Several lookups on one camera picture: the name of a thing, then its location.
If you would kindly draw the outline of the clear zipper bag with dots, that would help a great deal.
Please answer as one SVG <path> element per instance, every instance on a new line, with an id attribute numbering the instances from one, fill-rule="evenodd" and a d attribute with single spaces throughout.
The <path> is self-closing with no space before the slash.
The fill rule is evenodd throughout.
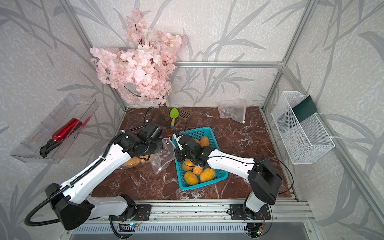
<path id="1" fill-rule="evenodd" d="M 129 161 L 125 162 L 121 165 L 122 169 L 131 169 L 134 167 L 142 166 L 144 164 L 147 164 L 150 162 L 151 155 L 146 156 L 140 156 L 140 157 L 134 157 L 130 159 Z"/>

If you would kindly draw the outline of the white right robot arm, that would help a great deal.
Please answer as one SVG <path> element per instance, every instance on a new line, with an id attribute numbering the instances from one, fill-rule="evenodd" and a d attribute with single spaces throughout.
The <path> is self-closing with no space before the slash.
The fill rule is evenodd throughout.
<path id="1" fill-rule="evenodd" d="M 213 147 L 201 147 L 190 135 L 173 136 L 176 160 L 189 159 L 192 166 L 223 170 L 248 180 L 252 191 L 242 208 L 232 210 L 232 220 L 272 220 L 271 206 L 276 203 L 283 176 L 266 157 L 247 159 L 232 156 Z"/>

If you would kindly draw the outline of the large brown potato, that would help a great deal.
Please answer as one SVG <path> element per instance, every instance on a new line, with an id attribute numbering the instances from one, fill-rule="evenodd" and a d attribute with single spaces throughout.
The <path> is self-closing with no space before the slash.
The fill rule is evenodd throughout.
<path id="1" fill-rule="evenodd" d="M 202 183 L 213 180 L 216 177 L 216 171 L 214 169 L 204 169 L 200 175 L 200 181 Z"/>

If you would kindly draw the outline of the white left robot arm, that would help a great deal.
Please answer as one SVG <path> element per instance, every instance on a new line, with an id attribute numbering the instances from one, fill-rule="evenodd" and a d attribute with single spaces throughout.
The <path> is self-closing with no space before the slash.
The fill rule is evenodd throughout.
<path id="1" fill-rule="evenodd" d="M 104 153 L 80 173 L 61 185 L 46 188 L 47 199 L 27 214 L 24 223 L 39 227 L 61 223 L 65 230 L 73 230 L 87 220 L 104 216 L 133 216 L 135 202 L 126 195 L 111 198 L 95 198 L 92 191 L 113 171 L 134 157 L 147 158 L 163 150 L 163 129 L 149 122 L 138 134 L 121 131 L 108 143 Z M 34 222 L 32 217 L 50 204 L 57 219 Z"/>

